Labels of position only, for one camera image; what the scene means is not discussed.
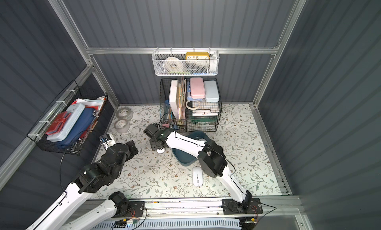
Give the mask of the teal plastic storage box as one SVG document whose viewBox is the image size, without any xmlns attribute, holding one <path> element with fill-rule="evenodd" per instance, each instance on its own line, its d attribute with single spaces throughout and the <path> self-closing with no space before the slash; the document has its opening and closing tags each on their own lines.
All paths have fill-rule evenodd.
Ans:
<svg viewBox="0 0 381 230">
<path fill-rule="evenodd" d="M 203 142 L 207 142 L 210 140 L 210 138 L 203 131 L 190 132 L 186 135 L 186 137 L 194 140 L 201 140 Z M 172 153 L 175 156 L 175 158 L 179 161 L 179 163 L 185 167 L 190 166 L 198 160 L 197 157 L 194 157 L 191 154 L 188 154 L 179 149 L 172 149 Z"/>
</svg>

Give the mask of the white mouse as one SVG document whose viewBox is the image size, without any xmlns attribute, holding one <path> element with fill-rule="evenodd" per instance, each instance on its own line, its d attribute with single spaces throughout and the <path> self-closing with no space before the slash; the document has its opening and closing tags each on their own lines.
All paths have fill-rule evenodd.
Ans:
<svg viewBox="0 0 381 230">
<path fill-rule="evenodd" d="M 192 169 L 192 181 L 193 185 L 196 187 L 201 187 L 203 185 L 203 171 L 201 167 L 194 167 Z"/>
</svg>

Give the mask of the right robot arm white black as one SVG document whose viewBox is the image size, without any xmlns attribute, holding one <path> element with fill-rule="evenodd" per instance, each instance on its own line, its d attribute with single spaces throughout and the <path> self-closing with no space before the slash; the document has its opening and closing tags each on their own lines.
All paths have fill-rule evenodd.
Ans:
<svg viewBox="0 0 381 230">
<path fill-rule="evenodd" d="M 181 135 L 170 128 L 160 129 L 158 124 L 150 124 L 144 131 L 150 139 L 151 148 L 157 151 L 164 148 L 178 149 L 196 157 L 202 171 L 210 177 L 218 179 L 235 201 L 234 212 L 249 211 L 252 194 L 233 176 L 234 165 L 226 159 L 223 148 L 213 140 L 200 141 Z"/>
</svg>

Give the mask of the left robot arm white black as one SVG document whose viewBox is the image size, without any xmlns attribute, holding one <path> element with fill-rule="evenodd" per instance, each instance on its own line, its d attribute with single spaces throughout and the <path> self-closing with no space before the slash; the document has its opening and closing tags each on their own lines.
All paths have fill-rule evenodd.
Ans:
<svg viewBox="0 0 381 230">
<path fill-rule="evenodd" d="M 69 217 L 103 186 L 120 177 L 125 162 L 139 153 L 135 142 L 117 143 L 110 134 L 101 136 L 105 154 L 85 166 L 62 195 L 33 223 L 30 230 L 90 230 L 114 216 L 134 214 L 128 199 L 117 191 L 93 210 L 69 222 Z"/>
</svg>

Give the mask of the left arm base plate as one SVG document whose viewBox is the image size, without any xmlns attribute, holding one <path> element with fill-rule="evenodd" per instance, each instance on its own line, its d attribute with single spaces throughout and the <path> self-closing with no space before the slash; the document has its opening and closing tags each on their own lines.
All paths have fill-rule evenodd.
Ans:
<svg viewBox="0 0 381 230">
<path fill-rule="evenodd" d="M 133 201 L 128 203 L 123 203 L 117 210 L 114 217 L 117 218 L 132 218 L 132 217 L 143 217 L 145 212 L 145 202 L 144 201 Z"/>
</svg>

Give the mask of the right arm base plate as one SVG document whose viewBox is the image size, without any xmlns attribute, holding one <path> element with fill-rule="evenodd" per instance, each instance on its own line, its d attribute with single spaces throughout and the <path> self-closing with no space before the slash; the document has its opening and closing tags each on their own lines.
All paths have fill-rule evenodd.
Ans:
<svg viewBox="0 0 381 230">
<path fill-rule="evenodd" d="M 225 215 L 235 214 L 262 214 L 263 206 L 259 198 L 252 198 L 248 205 L 234 201 L 233 199 L 222 199 L 221 208 Z"/>
</svg>

